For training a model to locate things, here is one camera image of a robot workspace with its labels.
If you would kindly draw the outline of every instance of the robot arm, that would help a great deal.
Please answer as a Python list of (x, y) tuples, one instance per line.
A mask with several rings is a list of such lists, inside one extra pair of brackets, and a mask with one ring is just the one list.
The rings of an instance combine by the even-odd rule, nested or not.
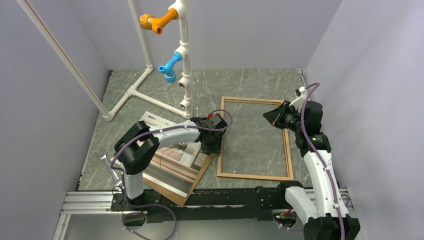
[(197, 128), (222, 129), (227, 126), (221, 115), (215, 114), (209, 117), (193, 117), (185, 122), (166, 127), (150, 127), (144, 121), (139, 121), (124, 134), (114, 146), (116, 152), (119, 152), (136, 136), (154, 132), (139, 139), (142, 142), (141, 146), (137, 141), (133, 142), (118, 158), (124, 167), (123, 177), (130, 202), (144, 202), (143, 170), (150, 164), (156, 150), (179, 143), (201, 142), (200, 148), (205, 154), (217, 154), (221, 151), (225, 131), (207, 131)]
[(290, 129), (295, 133), (295, 143), (300, 150), (312, 180), (316, 205), (307, 197), (305, 189), (297, 181), (281, 182), (282, 199), (290, 204), (303, 222), (303, 234), (306, 240), (340, 239), (341, 230), (337, 209), (340, 210), (346, 228), (345, 239), (354, 239), (360, 230), (357, 218), (351, 218), (342, 201), (333, 171), (330, 142), (321, 132), (323, 106), (308, 101), (304, 114), (304, 125), (308, 137), (317, 149), (323, 162), (308, 144), (301, 126), (301, 108), (308, 91), (301, 87), (296, 91), (298, 98), (292, 103), (284, 101), (278, 108), (266, 112), (263, 116), (278, 129)]

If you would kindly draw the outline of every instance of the blue pipe fitting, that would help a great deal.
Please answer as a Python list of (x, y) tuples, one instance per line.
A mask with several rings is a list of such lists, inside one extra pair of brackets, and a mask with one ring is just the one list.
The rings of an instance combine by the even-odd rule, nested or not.
[(179, 54), (178, 52), (174, 53), (173, 57), (165, 66), (159, 66), (158, 70), (165, 76), (165, 80), (172, 84), (177, 80), (177, 76), (175, 75), (174, 71), (174, 65), (178, 62), (183, 60), (183, 56)]

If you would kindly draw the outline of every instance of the gray tile floor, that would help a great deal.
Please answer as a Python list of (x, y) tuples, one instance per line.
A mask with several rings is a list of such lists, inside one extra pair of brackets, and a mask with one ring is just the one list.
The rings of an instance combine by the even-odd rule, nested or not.
[[(111, 110), (144, 70), (118, 70), (112, 73), (107, 85), (103, 104)], [(207, 114), (221, 106), (221, 96), (258, 99), (293, 100), (294, 90), (301, 81), (296, 70), (273, 69), (194, 69), (192, 70), (193, 115)], [(164, 76), (153, 71), (138, 91), (154, 99), (178, 107), (183, 99), (184, 90), (176, 83), (168, 84)], [(223, 164), (223, 172), (285, 176), (284, 151), (280, 148), (281, 135), (262, 117), (262, 113), (272, 107), (255, 106), (250, 103), (228, 103), (226, 109), (234, 117), (234, 128), (225, 134), (224, 151), (228, 152)], [(88, 150), (86, 164), (82, 173), (80, 190), (109, 190), (113, 179), (99, 155), (107, 151), (112, 156), (115, 142), (136, 122), (145, 111), (149, 111), (175, 123), (185, 121), (181, 116), (159, 106), (131, 97), (119, 110), (112, 121), (101, 116)], [(246, 126), (249, 131), (242, 131)], [(311, 187), (308, 169), (295, 145), (295, 136), (289, 133), (294, 179), (305, 187)], [(276, 181), (248, 180), (217, 177), (217, 158), (215, 158), (197, 185), (203, 188), (251, 188), (257, 186), (275, 187)]]

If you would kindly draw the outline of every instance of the orange pipe fitting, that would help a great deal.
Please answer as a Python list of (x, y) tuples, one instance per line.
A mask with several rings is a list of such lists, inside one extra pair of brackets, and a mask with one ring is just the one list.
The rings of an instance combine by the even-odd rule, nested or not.
[(171, 8), (168, 13), (163, 17), (155, 17), (151, 14), (143, 14), (140, 17), (140, 25), (142, 28), (147, 30), (153, 30), (155, 34), (162, 34), (162, 29), (169, 23), (171, 20), (178, 18), (177, 10)]

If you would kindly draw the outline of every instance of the pvc pipe frame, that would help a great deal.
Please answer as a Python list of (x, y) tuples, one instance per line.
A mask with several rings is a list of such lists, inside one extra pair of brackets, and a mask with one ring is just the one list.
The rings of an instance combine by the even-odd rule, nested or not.
[(24, 12), (29, 17), (29, 19), (34, 23), (34, 25), (37, 27), (37, 29), (40, 31), (40, 33), (43, 35), (46, 41), (50, 44), (50, 46), (53, 48), (53, 50), (56, 52), (56, 54), (59, 56), (62, 62), (65, 64), (65, 66), (71, 72), (73, 77), (78, 81), (79, 85), (82, 87), (85, 93), (87, 93), (87, 95), (90, 97), (90, 99), (93, 101), (93, 103), (101, 112), (102, 116), (104, 117), (106, 121), (111, 121), (116, 115), (116, 113), (119, 111), (119, 109), (124, 105), (124, 103), (131, 96), (137, 96), (141, 99), (144, 99), (148, 102), (151, 102), (155, 105), (165, 108), (171, 112), (181, 115), (184, 118), (189, 119), (191, 117), (191, 108), (189, 109), (190, 114), (187, 114), (186, 112), (181, 111), (175, 107), (172, 107), (168, 104), (165, 104), (161, 101), (158, 101), (154, 98), (151, 98), (149, 96), (146, 96), (142, 93), (137, 92), (137, 88), (141, 85), (144, 79), (146, 79), (146, 77), (153, 71), (153, 65), (152, 65), (152, 61), (150, 60), (150, 55), (147, 49), (143, 31), (140, 27), (140, 23), (138, 20), (139, 17), (137, 14), (136, 4), (134, 0), (128, 0), (128, 4), (131, 10), (134, 24), (136, 26), (138, 38), (140, 40), (140, 44), (144, 53), (144, 58), (146, 61), (147, 68), (145, 69), (144, 73), (137, 79), (137, 81), (132, 86), (129, 87), (129, 89), (126, 91), (124, 96), (118, 101), (118, 103), (109, 112), (106, 110), (105, 106), (103, 106), (100, 99), (93, 92), (93, 90), (91, 89), (87, 81), (84, 79), (83, 75), (80, 73), (80, 71), (78, 71), (75, 64), (71, 61), (70, 57), (65, 52), (64, 48), (59, 44), (59, 41), (55, 38), (55, 36), (52, 34), (52, 31), (50, 31), (46, 23), (41, 19), (40, 15), (37, 13), (34, 7), (29, 3), (29, 1), (28, 0), (16, 0), (16, 1), (20, 5), (20, 7), (24, 10)]
[(135, 4), (134, 0), (128, 0), (128, 5), (129, 5), (129, 8), (131, 10), (132, 19), (134, 20), (135, 29), (137, 31), (138, 38), (140, 40), (140, 44), (141, 44), (141, 47), (142, 47), (142, 50), (143, 50), (143, 54), (144, 54), (144, 58), (145, 58), (145, 61), (146, 61), (147, 68), (145, 69), (143, 74), (137, 79), (137, 81), (132, 86), (130, 86), (128, 88), (128, 90), (125, 92), (125, 94), (122, 96), (122, 98), (118, 101), (118, 103), (112, 108), (112, 110), (109, 112), (109, 114), (113, 118), (117, 114), (119, 109), (121, 109), (121, 107), (125, 104), (125, 102), (130, 97), (136, 96), (136, 97), (141, 98), (145, 101), (148, 101), (148, 102), (150, 102), (154, 105), (157, 105), (161, 108), (164, 108), (164, 109), (169, 110), (169, 111), (171, 111), (175, 114), (178, 114), (178, 115), (180, 115), (180, 116), (182, 116), (186, 119), (191, 118), (192, 117), (191, 108), (189, 108), (188, 111), (187, 111), (187, 109), (186, 109), (186, 111), (182, 111), (182, 110), (180, 110), (176, 107), (170, 106), (170, 105), (168, 105), (164, 102), (156, 100), (152, 97), (149, 97), (149, 96), (137, 91), (138, 87), (142, 84), (144, 79), (146, 79), (146, 77), (153, 71), (153, 65), (152, 65), (152, 61), (150, 60), (150, 55), (149, 55), (149, 51), (147, 49), (146, 40), (145, 40), (143, 31), (142, 31), (142, 28), (140, 26), (139, 14), (137, 13), (137, 8), (136, 8), (136, 4)]
[(184, 99), (189, 102), (189, 106), (185, 108), (185, 117), (190, 119), (193, 116), (192, 112), (192, 88), (190, 87), (190, 83), (192, 81), (191, 71), (190, 71), (190, 40), (189, 40), (189, 24), (188, 24), (188, 12), (189, 12), (189, 1), (188, 0), (176, 0), (176, 3), (180, 3), (185, 7), (185, 15), (178, 16), (179, 23), (179, 36), (180, 41), (179, 45), (188, 50), (187, 55), (182, 60), (182, 76), (188, 79), (187, 87), (184, 88)]

